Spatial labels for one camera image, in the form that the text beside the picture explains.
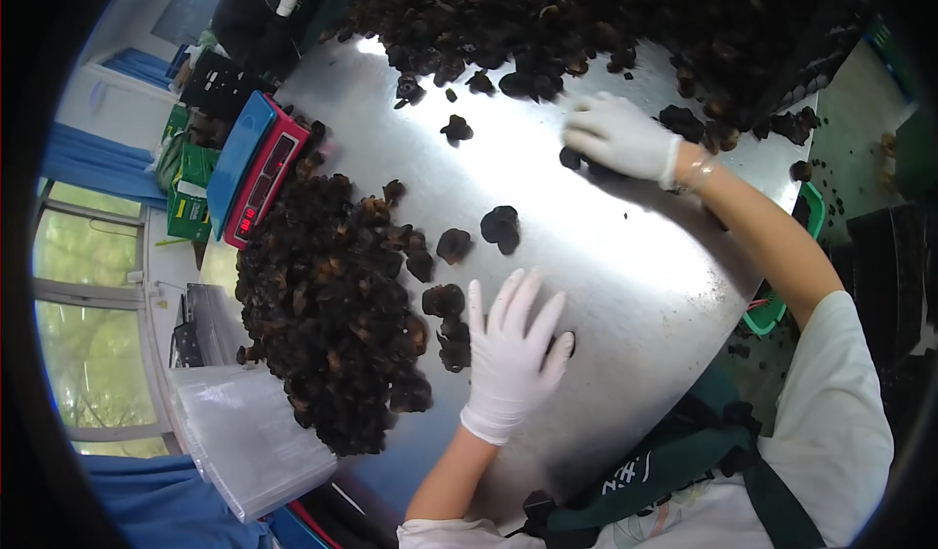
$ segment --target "white t-shirt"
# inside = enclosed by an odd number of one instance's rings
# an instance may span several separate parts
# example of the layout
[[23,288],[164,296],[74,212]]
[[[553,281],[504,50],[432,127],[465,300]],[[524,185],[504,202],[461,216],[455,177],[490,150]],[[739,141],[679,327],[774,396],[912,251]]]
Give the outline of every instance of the white t-shirt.
[[[801,334],[779,397],[775,433],[759,451],[797,497],[828,546],[850,544],[873,514],[892,462],[866,338],[850,295],[827,295]],[[598,549],[772,547],[749,502],[741,474],[674,493],[645,516],[606,525]],[[490,521],[410,520],[398,527],[402,549],[544,547],[518,534],[501,537]]]

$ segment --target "digital scale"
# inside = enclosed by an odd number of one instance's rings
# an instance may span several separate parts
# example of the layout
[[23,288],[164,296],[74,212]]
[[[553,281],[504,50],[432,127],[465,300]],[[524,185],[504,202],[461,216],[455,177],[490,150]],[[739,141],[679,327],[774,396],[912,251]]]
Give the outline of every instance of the digital scale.
[[277,196],[310,132],[254,91],[232,127],[205,196],[215,238],[243,249]]

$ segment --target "stainless steel table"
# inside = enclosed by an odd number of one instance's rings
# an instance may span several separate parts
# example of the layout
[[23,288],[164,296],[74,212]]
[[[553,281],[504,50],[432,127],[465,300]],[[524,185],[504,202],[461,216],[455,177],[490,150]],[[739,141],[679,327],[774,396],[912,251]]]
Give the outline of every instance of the stainless steel table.
[[[400,179],[407,194],[394,219],[422,229],[430,250],[451,227],[473,234],[475,246],[461,264],[437,261],[433,284],[465,289],[478,278],[490,303],[512,271],[537,266],[546,277],[544,295],[568,291],[558,331],[576,332],[576,355],[557,394],[501,451],[475,495],[474,514],[502,530],[522,522],[521,503],[532,490],[562,498],[624,455],[710,363],[762,280],[695,198],[647,181],[597,185],[585,168],[572,172],[557,158],[563,116],[580,94],[605,89],[650,115],[668,104],[690,106],[703,119],[697,102],[678,95],[668,57],[664,48],[642,43],[631,81],[607,73],[600,57],[583,77],[564,77],[569,96],[556,105],[474,95],[463,85],[474,69],[449,85],[459,96],[450,103],[425,77],[425,99],[393,110],[399,74],[377,39],[330,42],[311,51],[277,94],[329,126],[341,151],[322,172],[348,176],[354,196],[380,196],[383,185]],[[506,65],[490,78],[497,84],[511,71]],[[815,102],[812,96],[792,110]],[[439,133],[450,114],[475,131],[458,148]],[[778,134],[757,142],[746,133],[719,158],[791,211],[799,183],[788,169],[807,160],[809,150],[810,143],[799,147]],[[482,216],[498,205],[520,215],[522,242],[511,256],[479,233]],[[202,282],[234,295],[235,280],[235,251],[210,245]],[[429,285],[406,271],[399,280],[419,312]],[[431,331],[438,329],[439,319],[427,320]],[[418,367],[432,385],[433,409],[401,415],[386,451],[346,459],[340,468],[342,487],[389,530],[448,444],[469,394],[470,371],[444,370],[434,340]]]

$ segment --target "stack of clear plastic bags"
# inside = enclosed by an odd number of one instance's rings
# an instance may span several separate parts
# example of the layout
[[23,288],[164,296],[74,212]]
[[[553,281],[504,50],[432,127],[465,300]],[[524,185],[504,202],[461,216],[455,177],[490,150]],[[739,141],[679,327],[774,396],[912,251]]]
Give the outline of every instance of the stack of clear plastic bags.
[[283,383],[265,369],[172,368],[172,405],[203,479],[241,522],[325,483],[336,456],[294,419]]

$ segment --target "black jacket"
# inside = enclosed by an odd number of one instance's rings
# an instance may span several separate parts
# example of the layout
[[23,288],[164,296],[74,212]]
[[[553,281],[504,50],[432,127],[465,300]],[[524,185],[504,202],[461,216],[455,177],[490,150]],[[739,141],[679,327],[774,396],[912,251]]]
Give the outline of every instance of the black jacket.
[[212,32],[245,71],[286,78],[299,61],[297,46],[321,0],[298,0],[288,17],[278,16],[280,0],[219,0]]

